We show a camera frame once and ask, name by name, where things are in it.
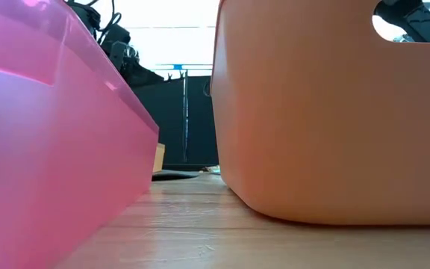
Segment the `black panel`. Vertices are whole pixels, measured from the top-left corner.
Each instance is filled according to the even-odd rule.
[[[164,168],[183,164],[183,80],[138,87],[133,91],[160,128],[159,142],[165,145]]]
[[[188,95],[188,164],[198,167],[218,165],[214,110],[207,96],[210,76],[189,77]]]

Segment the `cardboard box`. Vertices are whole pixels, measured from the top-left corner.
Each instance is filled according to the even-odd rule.
[[[162,171],[164,155],[165,155],[165,145],[159,143],[157,145],[157,151],[155,152],[154,170],[152,171],[153,173]]]

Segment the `wooden floor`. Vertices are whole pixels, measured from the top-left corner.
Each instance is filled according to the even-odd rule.
[[[218,176],[156,182],[57,269],[430,269],[430,228],[304,226],[248,209]]]

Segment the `black cable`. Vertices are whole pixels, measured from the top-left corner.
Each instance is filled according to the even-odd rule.
[[[95,3],[97,3],[99,0],[92,0],[92,1],[90,1],[89,2],[89,4],[87,4],[88,6],[91,6],[91,5],[93,5],[93,4],[95,4]]]
[[[117,23],[120,22],[121,19],[122,19],[122,14],[119,12],[116,13],[116,4],[115,4],[115,1],[112,0],[112,17],[110,18],[110,21],[107,24],[107,26],[105,26],[105,28],[101,30],[101,36],[97,40],[97,43],[102,44],[102,38],[104,38],[105,35],[109,32],[112,25],[116,25]]]

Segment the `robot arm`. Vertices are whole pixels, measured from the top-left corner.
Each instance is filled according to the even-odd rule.
[[[422,0],[383,0],[375,14],[404,29],[415,42],[430,42],[430,10]]]

